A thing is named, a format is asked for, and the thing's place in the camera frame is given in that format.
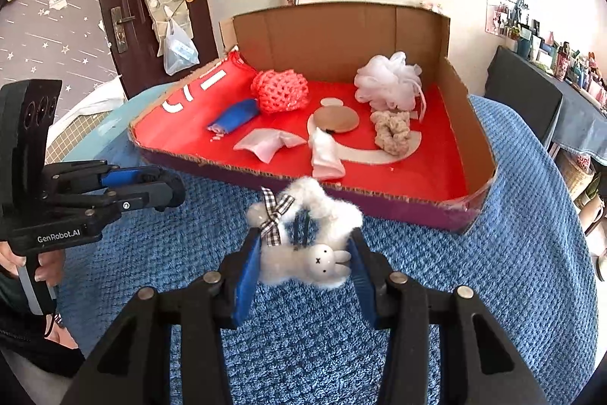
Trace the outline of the person's left hand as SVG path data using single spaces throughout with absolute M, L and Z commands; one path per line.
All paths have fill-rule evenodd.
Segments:
M 17 277 L 17 269 L 26 265 L 26 258 L 16 256 L 6 241 L 0 243 L 1 267 L 12 277 Z M 52 251 L 38 255 L 39 266 L 35 271 L 35 281 L 45 282 L 49 287 L 58 286 L 64 275 L 65 252 Z

